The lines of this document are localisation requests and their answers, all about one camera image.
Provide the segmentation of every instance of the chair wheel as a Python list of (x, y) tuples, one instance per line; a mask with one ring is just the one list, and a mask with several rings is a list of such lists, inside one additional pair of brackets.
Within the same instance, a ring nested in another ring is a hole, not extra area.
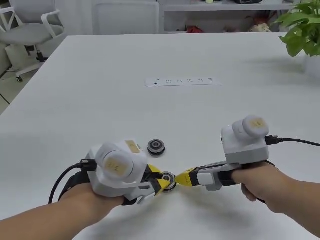
[(16, 81), (17, 81), (18, 83), (22, 83), (24, 80), (22, 79), (22, 77), (17, 76), (17, 77), (16, 77)]

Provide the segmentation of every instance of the human hand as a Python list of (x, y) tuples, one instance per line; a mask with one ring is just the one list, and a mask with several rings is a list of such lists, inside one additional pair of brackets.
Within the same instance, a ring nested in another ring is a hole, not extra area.
[(274, 213), (282, 213), (296, 182), (266, 162), (236, 170), (232, 178), (237, 184), (242, 184), (242, 192), (248, 200), (264, 200)]
[(60, 202), (69, 202), (79, 207), (91, 226), (104, 219), (112, 209), (124, 203), (124, 197), (103, 197), (92, 190), (90, 183), (77, 185), (66, 192)]

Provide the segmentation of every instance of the socket outlet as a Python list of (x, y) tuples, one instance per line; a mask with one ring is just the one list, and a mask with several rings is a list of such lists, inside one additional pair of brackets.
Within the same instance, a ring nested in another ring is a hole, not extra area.
[(213, 77), (151, 77), (145, 80), (146, 87), (221, 85)]

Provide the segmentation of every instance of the forearm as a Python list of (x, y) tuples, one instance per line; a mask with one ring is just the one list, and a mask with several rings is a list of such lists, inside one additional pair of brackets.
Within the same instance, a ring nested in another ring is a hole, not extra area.
[(283, 213), (320, 238), (320, 184), (294, 181)]
[(0, 221), (0, 239), (71, 240), (88, 227), (85, 212), (73, 201), (41, 206)]

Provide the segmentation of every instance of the yellow jaw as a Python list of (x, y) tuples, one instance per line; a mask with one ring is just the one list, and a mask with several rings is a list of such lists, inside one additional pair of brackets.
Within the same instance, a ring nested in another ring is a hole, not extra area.
[[(150, 171), (151, 173), (159, 173), (162, 174), (162, 172), (156, 168), (155, 166), (148, 164), (147, 171)], [(152, 179), (151, 184), (154, 188), (154, 194), (155, 196), (159, 195), (170, 185), (170, 181), (167, 181), (165, 179)]]
[(190, 168), (183, 173), (179, 174), (178, 176), (175, 177), (175, 182), (177, 184), (187, 186), (187, 187), (192, 187), (192, 181), (190, 178), (190, 173), (194, 170), (195, 168)]

